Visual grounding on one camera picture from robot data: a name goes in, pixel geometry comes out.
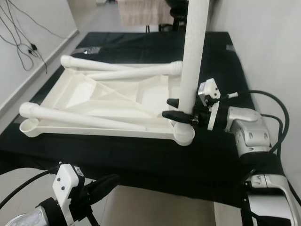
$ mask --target baseboard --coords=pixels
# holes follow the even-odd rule
[[[45,59],[47,65],[51,64],[53,60],[59,56],[60,52],[66,48],[66,46],[72,41],[72,39],[79,34],[79,31],[76,29],[68,38],[65,39],[54,51],[53,53]],[[22,97],[24,92],[33,84],[33,82],[45,71],[44,64],[41,64],[31,76],[29,76],[17,89],[16,91],[0,106],[0,118],[2,118],[14,105],[14,103]]]

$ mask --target electrical wire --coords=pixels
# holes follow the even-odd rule
[[[10,17],[11,17],[11,20],[10,20],[10,18],[6,15],[5,11],[4,11],[3,9],[2,9],[2,10],[3,10],[3,12],[5,13],[5,15],[7,16],[7,18],[13,23],[14,28],[15,28],[15,31],[16,31],[16,33],[17,33],[17,36],[18,36],[18,38],[19,38],[19,40],[20,40],[20,43],[22,43],[21,37],[20,37],[20,35],[19,35],[19,33],[18,33],[18,30],[17,30],[16,25],[15,25],[15,22],[14,22],[13,16],[11,15],[10,8],[9,8],[9,5],[8,5],[8,1],[5,0],[5,2],[6,2],[6,4],[7,4],[7,6],[8,6],[8,12],[9,12],[9,15],[10,15]]]
[[[274,116],[274,115],[270,115],[270,114],[261,114],[262,117],[268,117],[268,118],[272,118],[272,119],[276,119],[279,123],[279,131],[278,131],[278,140],[280,139],[280,137],[282,136],[282,131],[283,131],[283,122],[281,121],[280,118]],[[277,149],[277,156],[280,157],[281,155],[281,144],[279,145],[278,149]]]
[[[26,39],[28,39],[28,37],[27,37],[25,31],[23,30],[23,28],[22,28],[22,26],[21,26],[21,23],[20,23],[20,21],[19,21],[19,19],[18,19],[18,15],[16,14],[15,8],[12,7],[11,9],[12,9],[12,11],[14,12],[14,16],[15,16],[15,19],[16,19],[16,21],[17,21],[17,23],[18,23],[19,28],[21,29],[21,31],[23,32],[23,34],[26,36]]]
[[[10,44],[10,45],[13,45],[13,46],[17,46],[16,44],[10,42],[10,41],[7,41],[2,35],[0,35],[0,38],[2,38],[6,43]]]
[[[251,215],[251,217],[255,218],[258,221],[264,223],[265,225],[272,225],[272,223],[270,223],[268,220],[264,219],[263,217],[257,215],[256,213],[248,210],[248,209],[242,209],[243,211],[249,213]]]
[[[269,115],[269,114],[262,114],[263,117],[269,117],[269,118],[273,118],[273,119],[276,119],[278,122],[279,122],[279,132],[278,132],[278,137],[280,137],[282,135],[282,129],[283,129],[283,123],[281,121],[280,118],[274,116],[274,115]],[[279,158],[281,158],[281,145],[280,147],[277,149],[277,156]],[[296,199],[296,201],[298,202],[298,204],[301,206],[301,199],[300,197],[298,196],[298,194],[296,193],[295,189],[293,188],[291,182],[289,182],[289,180],[287,180],[288,182],[288,185],[290,187],[290,190],[294,196],[294,198]]]
[[[45,65],[45,68],[46,68],[46,74],[48,74],[48,66],[47,66],[47,64],[45,63],[45,61],[44,61],[44,59],[43,59],[41,53],[40,53],[38,50],[37,50],[37,53],[38,53],[38,55],[41,57],[41,60],[43,61],[44,65]]]
[[[16,48],[17,48],[17,54],[18,54],[18,56],[19,56],[19,58],[20,58],[22,67],[24,68],[25,71],[30,71],[30,70],[33,68],[33,65],[34,65],[32,58],[31,58],[29,55],[27,55],[26,53],[24,53],[24,52],[20,49],[19,44],[17,43],[17,41],[16,41],[16,39],[15,39],[15,37],[14,37],[12,31],[11,31],[11,30],[9,29],[9,27],[6,25],[6,23],[4,22],[4,20],[2,19],[1,16],[0,16],[0,20],[3,22],[3,24],[5,25],[5,27],[6,27],[7,30],[10,32],[10,34],[12,35],[12,37],[13,37],[13,39],[14,39],[14,42],[15,42]],[[31,65],[31,67],[30,67],[29,69],[26,69],[26,68],[25,68],[24,62],[23,62],[23,60],[22,60],[22,58],[21,58],[21,56],[20,56],[20,52],[21,52],[22,54],[24,54],[25,56],[27,56],[27,57],[30,59],[32,65]]]
[[[52,31],[50,31],[48,28],[46,28],[45,26],[43,26],[43,25],[41,25],[41,24],[39,24],[38,22],[36,22],[28,13],[26,13],[26,12],[24,12],[24,11],[22,11],[21,9],[19,9],[13,2],[11,2],[11,0],[7,0],[10,4],[12,4],[18,11],[20,11],[21,13],[23,13],[23,14],[25,14],[26,16],[28,16],[36,25],[38,25],[39,27],[41,27],[41,28],[44,28],[46,31],[48,31],[50,34],[52,34],[52,35],[54,35],[54,36],[56,36],[56,37],[58,37],[58,38],[61,38],[61,39],[71,39],[71,38],[73,38],[73,37],[75,37],[76,36],[76,34],[75,35],[73,35],[73,36],[71,36],[71,37],[63,37],[63,36],[60,36],[60,35],[58,35],[58,34],[55,34],[55,33],[53,33]]]
[[[279,148],[279,146],[284,141],[284,139],[285,139],[285,137],[287,135],[289,124],[290,124],[290,117],[289,117],[289,114],[288,114],[288,110],[285,107],[285,105],[276,96],[274,96],[274,95],[272,95],[272,94],[270,94],[268,92],[264,92],[264,91],[260,91],[260,90],[246,90],[246,91],[237,92],[238,96],[239,95],[243,95],[243,94],[251,94],[251,93],[263,94],[263,95],[266,95],[266,96],[274,99],[279,104],[279,106],[282,108],[282,111],[284,113],[284,116],[285,116],[285,126],[284,126],[284,129],[283,129],[282,136],[279,138],[279,140],[277,141],[277,143],[269,151],[269,153],[273,153],[273,152],[275,152]],[[221,97],[219,99],[216,99],[216,102],[222,101],[222,100],[225,100],[225,99],[228,99],[228,98],[229,98],[229,95]]]
[[[54,170],[57,169],[57,168],[53,168],[53,169],[50,169],[50,170],[47,170],[45,172],[42,172],[36,176],[34,176],[33,178],[27,180],[25,183],[23,183],[22,185],[20,185],[18,188],[16,188],[12,193],[10,193],[1,203],[0,203],[0,209],[3,208],[3,206],[9,201],[12,199],[12,197],[14,197],[18,192],[20,192],[23,188],[25,188],[27,185],[29,185],[31,182],[41,178],[42,176],[45,176],[47,174],[50,174],[50,173],[54,173]]]
[[[275,150],[277,150],[277,156],[279,158],[281,158],[281,144],[283,142],[283,140],[285,139],[287,133],[288,133],[288,128],[289,128],[289,123],[290,123],[290,117],[289,117],[289,113],[288,110],[286,108],[286,106],[274,95],[268,93],[268,92],[264,92],[264,91],[259,91],[259,90],[249,90],[249,91],[242,91],[242,92],[238,92],[238,95],[240,94],[248,94],[248,93],[258,93],[258,94],[263,94],[266,95],[272,99],[274,99],[282,108],[282,111],[284,113],[285,116],[285,126],[283,129],[283,122],[276,116],[274,115],[268,115],[268,114],[262,114],[263,117],[270,117],[273,119],[276,119],[279,122],[279,132],[278,132],[278,141],[277,143],[270,149],[269,153],[274,153]],[[219,100],[224,100],[224,99],[228,99],[229,96],[226,97],[222,97]],[[240,181],[240,183],[244,183],[249,177],[251,177],[253,175],[253,173],[256,171],[256,169],[251,170],[248,174],[246,174],[242,180]],[[301,206],[301,199],[298,196],[298,194],[296,193],[296,191],[294,190],[292,184],[289,182],[289,180],[287,180],[290,190],[294,196],[294,198],[296,199],[296,201],[298,202],[298,204]]]
[[[47,73],[48,73],[48,66],[47,66],[46,62],[44,61],[44,59],[43,59],[42,55],[40,54],[40,52],[37,51],[38,53],[36,53],[31,47],[29,47],[28,45],[22,43],[22,40],[21,40],[21,38],[20,38],[20,36],[19,36],[18,31],[19,31],[19,32],[23,35],[23,37],[24,37],[24,38],[32,45],[32,43],[29,41],[29,39],[26,37],[26,35],[23,34],[23,32],[21,32],[20,29],[16,26],[16,24],[15,24],[15,22],[14,22],[14,19],[13,19],[13,16],[12,16],[12,14],[11,14],[11,12],[10,12],[10,7],[9,7],[9,4],[8,4],[8,0],[6,0],[6,3],[7,3],[8,11],[9,11],[9,14],[10,14],[10,17],[11,17],[11,18],[9,18],[9,16],[6,14],[6,12],[4,11],[4,9],[3,9],[3,7],[2,7],[1,5],[0,5],[0,9],[3,11],[3,13],[6,15],[6,17],[10,20],[10,22],[14,25],[15,30],[16,30],[16,33],[18,34],[18,37],[19,37],[20,43],[21,43],[21,44],[19,44],[19,46],[20,46],[20,45],[25,45],[25,46],[31,51],[31,54],[32,54],[34,57],[39,58],[39,56],[40,56],[42,62],[43,62],[44,65],[45,65],[45,68],[46,68],[46,74],[47,74]]]
[[[21,30],[16,26],[15,22],[14,22],[14,19],[13,19],[13,16],[11,15],[10,13],[10,10],[9,10],[9,5],[8,5],[8,10],[9,10],[9,14],[10,14],[10,17],[7,15],[7,13],[5,12],[5,10],[3,9],[3,7],[0,5],[0,9],[3,11],[4,15],[9,19],[9,21],[13,24],[15,30],[16,30],[16,33],[19,37],[19,40],[20,40],[20,43],[22,43],[22,40],[20,38],[20,35],[19,35],[19,32],[23,35],[23,37],[29,42],[31,43],[28,38],[23,34],[23,32],[21,32]]]

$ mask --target cloth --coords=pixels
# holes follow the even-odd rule
[[[165,0],[119,0],[118,7],[123,25],[173,24],[174,21]]]
[[[89,33],[78,48],[101,47],[97,54],[74,57],[108,63],[170,63],[182,60],[184,34]],[[60,67],[34,96],[41,103],[64,68]],[[226,32],[208,32],[199,82],[215,81],[222,94],[248,90],[239,58]],[[224,106],[254,109],[250,96],[232,98]],[[49,169],[58,162],[76,164],[88,178],[118,174],[121,184],[240,206],[236,185],[246,173],[232,134],[196,129],[190,146],[172,140],[42,134],[29,138],[16,119],[0,135],[0,174],[21,167]]]

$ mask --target white vertical pole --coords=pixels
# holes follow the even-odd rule
[[[209,0],[189,0],[179,102],[179,111],[187,114],[192,113],[195,104],[208,10]],[[194,135],[190,125],[175,124],[174,137],[179,144],[189,145]]]

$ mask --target chair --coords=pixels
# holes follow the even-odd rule
[[[171,7],[170,15],[174,18],[173,31],[179,30],[180,22],[184,22],[186,28],[188,1],[187,0],[165,0]]]

